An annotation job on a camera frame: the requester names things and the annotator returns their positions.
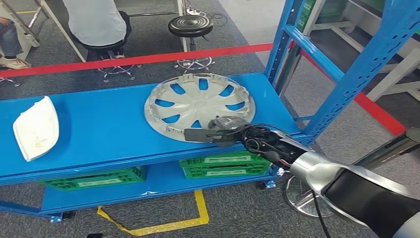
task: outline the yellow floor tape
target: yellow floor tape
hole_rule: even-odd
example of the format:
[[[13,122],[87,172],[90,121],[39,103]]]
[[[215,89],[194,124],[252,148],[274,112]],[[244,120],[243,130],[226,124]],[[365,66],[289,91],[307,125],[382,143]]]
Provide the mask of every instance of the yellow floor tape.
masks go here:
[[[27,14],[27,13],[35,13],[37,11],[19,11],[16,14]]]
[[[111,217],[109,217],[108,214],[102,210],[102,206],[98,207],[97,214],[106,218],[108,221],[114,223],[120,230],[124,232],[128,232],[138,237],[152,234],[152,233],[168,232],[168,231],[207,224],[209,223],[209,215],[207,213],[207,208],[206,208],[206,203],[204,201],[203,192],[201,190],[197,190],[197,191],[194,191],[194,195],[196,197],[196,204],[197,204],[197,209],[198,209],[198,213],[200,217],[190,219],[190,220],[180,221],[180,222],[173,222],[173,223],[162,224],[162,225],[157,225],[157,226],[152,226],[152,227],[145,227],[145,228],[140,228],[136,230],[128,230],[125,227],[123,227],[120,223],[114,221]]]

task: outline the robotic arm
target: robotic arm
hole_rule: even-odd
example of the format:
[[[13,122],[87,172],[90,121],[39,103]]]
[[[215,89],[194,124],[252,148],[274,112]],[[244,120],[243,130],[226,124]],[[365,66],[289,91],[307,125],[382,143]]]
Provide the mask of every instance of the robotic arm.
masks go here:
[[[221,146],[240,141],[304,181],[336,214],[370,227],[380,238],[420,237],[420,200],[411,198],[404,186],[364,167],[333,161],[269,127],[276,128],[217,118],[212,129],[185,129],[184,135],[187,141]]]

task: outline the white plastic part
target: white plastic part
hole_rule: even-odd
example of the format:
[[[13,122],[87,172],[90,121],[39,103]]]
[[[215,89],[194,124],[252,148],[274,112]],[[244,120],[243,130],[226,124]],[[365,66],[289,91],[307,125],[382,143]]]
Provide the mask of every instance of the white plastic part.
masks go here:
[[[157,85],[144,110],[146,121],[153,129],[185,141],[184,129],[208,128],[216,117],[239,116],[250,122],[255,115],[255,102],[244,87],[227,77],[184,74]]]
[[[13,131],[23,158],[30,162],[46,154],[57,143],[59,126],[51,99],[45,96],[20,114]]]

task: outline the blue shelf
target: blue shelf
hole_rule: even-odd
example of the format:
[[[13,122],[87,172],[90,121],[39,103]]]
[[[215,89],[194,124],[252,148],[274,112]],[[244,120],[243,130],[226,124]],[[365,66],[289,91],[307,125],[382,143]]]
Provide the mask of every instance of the blue shelf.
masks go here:
[[[245,86],[256,104],[253,122],[270,123],[300,133],[286,107],[262,73],[231,76]],[[43,157],[26,162],[14,140],[12,124],[41,97],[0,101],[0,185],[163,163],[243,150],[207,143],[175,141],[155,132],[143,115],[155,84],[51,95],[60,137]]]
[[[263,181],[272,176],[238,176],[223,178],[186,179],[177,161],[146,166],[146,181],[60,191],[47,187],[41,205],[41,214],[95,207],[119,202],[170,195],[217,186]]]

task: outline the green crate label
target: green crate label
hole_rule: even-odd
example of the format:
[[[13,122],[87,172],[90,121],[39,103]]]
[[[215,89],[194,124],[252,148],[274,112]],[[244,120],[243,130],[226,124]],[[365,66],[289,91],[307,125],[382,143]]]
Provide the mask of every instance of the green crate label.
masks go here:
[[[240,162],[240,161],[251,161],[251,156],[232,156],[232,157],[220,157],[220,158],[205,158],[204,163],[220,163],[220,162]]]
[[[311,5],[309,5],[309,4],[307,4],[307,3],[305,3],[305,4],[303,5],[303,7],[304,7],[304,8],[306,8],[306,9],[308,9],[308,10],[311,10]]]
[[[218,175],[246,175],[246,170],[231,170],[231,171],[214,171],[207,172],[207,176],[218,176]]]
[[[77,184],[80,187],[89,187],[89,186],[97,186],[97,185],[105,185],[105,184],[113,184],[121,182],[120,179],[108,179],[108,180],[101,180],[101,181],[92,181],[92,182],[78,182]]]

